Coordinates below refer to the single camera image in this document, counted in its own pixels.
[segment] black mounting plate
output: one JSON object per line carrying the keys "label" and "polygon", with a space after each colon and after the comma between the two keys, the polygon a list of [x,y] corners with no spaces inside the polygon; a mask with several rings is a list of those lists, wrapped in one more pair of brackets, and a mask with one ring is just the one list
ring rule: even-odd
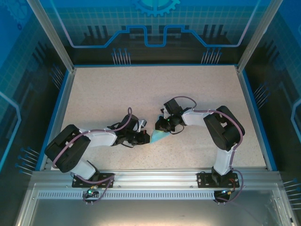
{"label": "black mounting plate", "polygon": [[[114,174],[113,173],[100,173],[98,175],[98,178],[93,178],[94,180],[93,181],[100,181],[100,180],[104,180],[110,176],[113,176]],[[109,183],[110,180],[107,180],[101,184],[98,185],[99,188],[106,188],[108,183]],[[72,187],[83,187],[83,188],[90,188],[91,186],[93,186],[95,184],[89,184],[89,183],[86,183],[86,182],[83,182],[81,179],[79,179],[77,176],[74,176],[73,177],[73,181],[72,181]],[[113,181],[111,182],[109,188],[112,188],[113,187]]]}
{"label": "black mounting plate", "polygon": [[[239,180],[237,173],[231,173],[228,179],[235,180],[235,188],[239,187]],[[233,188],[231,181],[227,180],[219,186],[213,181],[212,173],[200,172],[197,173],[198,188]]]}

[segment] beige tabletop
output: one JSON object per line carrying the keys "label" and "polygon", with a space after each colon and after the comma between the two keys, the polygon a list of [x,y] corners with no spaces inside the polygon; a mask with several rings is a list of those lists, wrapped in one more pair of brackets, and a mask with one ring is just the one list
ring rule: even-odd
{"label": "beige tabletop", "polygon": [[[246,134],[233,166],[265,166],[263,155],[234,66],[141,66],[78,68],[62,129],[103,129],[120,122],[127,108],[146,119],[152,134],[163,104],[179,95],[196,100],[196,109],[227,106]],[[193,106],[177,99],[183,108]],[[187,126],[178,135],[134,148],[100,146],[83,157],[101,170],[212,167],[217,147],[206,127]]]}

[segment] speckled work surface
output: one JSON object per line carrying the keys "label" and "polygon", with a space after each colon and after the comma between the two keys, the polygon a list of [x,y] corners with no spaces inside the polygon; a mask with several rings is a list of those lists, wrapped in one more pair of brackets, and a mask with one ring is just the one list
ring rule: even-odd
{"label": "speckled work surface", "polygon": [[[265,166],[234,66],[78,68],[62,128],[102,129],[120,122],[130,106],[147,120],[152,134],[163,104],[179,95],[195,99],[196,109],[227,106],[246,130],[233,165]],[[184,108],[193,106],[187,99],[177,101]],[[216,146],[207,128],[189,126],[153,144],[95,147],[83,157],[103,170],[212,167]]]}

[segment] vented panel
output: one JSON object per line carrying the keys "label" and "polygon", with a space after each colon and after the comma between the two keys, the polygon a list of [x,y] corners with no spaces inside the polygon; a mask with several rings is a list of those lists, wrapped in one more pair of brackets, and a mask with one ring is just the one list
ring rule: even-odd
{"label": "vented panel", "polygon": [[[82,199],[85,191],[40,191],[39,199]],[[213,191],[107,191],[106,200],[212,200]]]}

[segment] robotic arm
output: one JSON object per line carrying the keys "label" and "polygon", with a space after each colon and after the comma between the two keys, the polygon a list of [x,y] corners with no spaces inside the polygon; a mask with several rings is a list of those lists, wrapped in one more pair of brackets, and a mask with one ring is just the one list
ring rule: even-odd
{"label": "robotic arm", "polygon": [[[98,131],[79,129],[74,125],[68,125],[57,137],[46,147],[45,154],[63,172],[71,172],[81,176],[85,180],[99,180],[98,170],[88,161],[82,159],[86,149],[96,146],[124,145],[127,141],[134,147],[150,142],[150,136],[146,130],[142,130],[146,125],[146,120],[138,120],[134,115],[126,115],[121,122],[108,126]],[[69,144],[76,136],[82,134],[76,141]]]}
{"label": "robotic arm", "polygon": [[156,130],[175,132],[177,125],[207,126],[209,133],[217,146],[217,157],[212,167],[212,179],[219,186],[232,173],[231,166],[235,147],[241,142],[245,130],[226,106],[216,110],[194,110],[178,105],[173,98],[164,104],[161,112],[164,114],[156,122]]}

